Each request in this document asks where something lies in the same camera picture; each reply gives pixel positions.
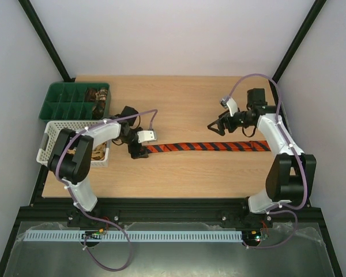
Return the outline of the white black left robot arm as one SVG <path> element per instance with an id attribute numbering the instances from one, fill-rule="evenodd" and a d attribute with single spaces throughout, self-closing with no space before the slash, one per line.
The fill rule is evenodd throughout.
<path id="1" fill-rule="evenodd" d="M 111 116 L 92 126 L 86 126 L 76 132 L 63 128 L 57 137 L 47 162 L 47 168 L 59 181 L 65 184 L 75 207 L 91 212 L 97 203 L 88 177 L 92 151 L 97 145 L 110 140 L 120 140 L 127 145 L 131 158 L 147 158 L 148 151 L 139 142 L 138 132 L 142 127 L 133 128 L 137 119 L 141 119 L 132 107 L 126 106 L 121 114 Z"/>

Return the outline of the orange navy striped tie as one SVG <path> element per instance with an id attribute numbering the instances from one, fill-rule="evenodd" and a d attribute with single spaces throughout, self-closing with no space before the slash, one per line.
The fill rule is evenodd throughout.
<path id="1" fill-rule="evenodd" d="M 234 141 L 211 143 L 172 143 L 146 146 L 149 154 L 178 151 L 270 152 L 266 141 Z"/>

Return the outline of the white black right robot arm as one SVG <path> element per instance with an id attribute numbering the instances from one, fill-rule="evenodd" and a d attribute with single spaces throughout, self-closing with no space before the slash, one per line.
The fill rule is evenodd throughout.
<path id="1" fill-rule="evenodd" d="M 265 187 L 248 198 L 248 207 L 240 211 L 241 222 L 252 226 L 259 221 L 260 214 L 272 209 L 303 208 L 313 185 L 316 159 L 314 155 L 306 154 L 293 140 L 277 106 L 267 103 L 264 89 L 248 90 L 246 109 L 243 111 L 230 96 L 224 97 L 220 103 L 226 111 L 208 125 L 209 130 L 224 136 L 238 128 L 252 126 L 262 133 L 274 156 Z"/>

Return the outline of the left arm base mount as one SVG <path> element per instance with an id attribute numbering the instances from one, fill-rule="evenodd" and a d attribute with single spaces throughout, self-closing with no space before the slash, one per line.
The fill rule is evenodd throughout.
<path id="1" fill-rule="evenodd" d="M 88 212 L 90 216 L 108 220 L 113 223 L 117 223 L 120 217 L 120 210 L 118 209 L 106 209 L 95 208 L 92 212 Z M 82 230 L 86 229 L 106 229 L 110 228 L 110 225 L 105 222 L 93 220 L 85 216 L 80 209 L 73 207 L 67 210 L 66 215 L 68 217 L 68 227 L 78 227 Z"/>

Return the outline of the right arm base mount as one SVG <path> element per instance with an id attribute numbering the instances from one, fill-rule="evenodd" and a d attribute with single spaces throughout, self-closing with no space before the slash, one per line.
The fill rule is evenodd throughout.
<path id="1" fill-rule="evenodd" d="M 261 229 L 272 227 L 266 214 L 253 214 L 246 207 L 224 209 L 220 212 L 222 226 L 235 229 Z"/>

